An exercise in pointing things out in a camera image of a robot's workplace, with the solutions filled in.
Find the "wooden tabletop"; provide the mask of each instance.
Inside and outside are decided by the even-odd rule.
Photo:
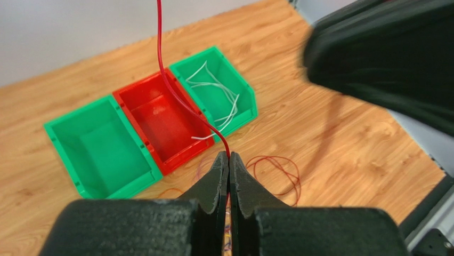
[[[310,31],[286,0],[267,0],[165,33],[163,58],[170,65],[219,46],[259,109],[228,142],[244,162],[292,159],[302,178],[298,206],[379,207],[400,222],[444,174],[385,109],[306,80],[301,51]],[[43,124],[157,71],[153,37],[0,89],[0,255],[36,255],[59,212],[80,198]],[[222,149],[216,144],[137,198],[177,197],[168,189],[191,187],[199,163]],[[257,178],[273,193],[291,187],[269,163],[257,165]],[[280,198],[292,204],[296,196]]]

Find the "storage box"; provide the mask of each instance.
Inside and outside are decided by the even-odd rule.
[[[203,113],[185,92],[170,70],[167,78],[187,106],[199,116]],[[168,175],[214,144],[206,137],[210,129],[180,105],[164,84],[161,73],[113,92],[139,137],[148,148],[163,175]]]
[[[228,116],[232,109],[232,103],[228,101],[224,91],[218,87],[200,86],[191,88],[192,84],[186,81],[205,61],[207,61],[209,71],[219,82],[233,93],[240,94],[237,101],[238,112],[230,124],[221,132],[224,136],[227,136],[258,116],[254,90],[215,46],[171,65],[171,71],[203,111],[211,125],[215,127],[220,125],[218,122],[215,123],[215,120]],[[197,73],[191,81],[216,83],[205,70]],[[217,135],[214,137],[216,142],[220,141]]]
[[[130,198],[162,178],[111,95],[44,128],[83,198]]]

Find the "empty red bin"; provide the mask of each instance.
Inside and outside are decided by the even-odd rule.
[[[205,119],[171,71],[165,71],[180,99]],[[113,96],[163,175],[214,144],[213,138],[191,138],[206,137],[211,131],[173,97],[160,72],[113,92]]]

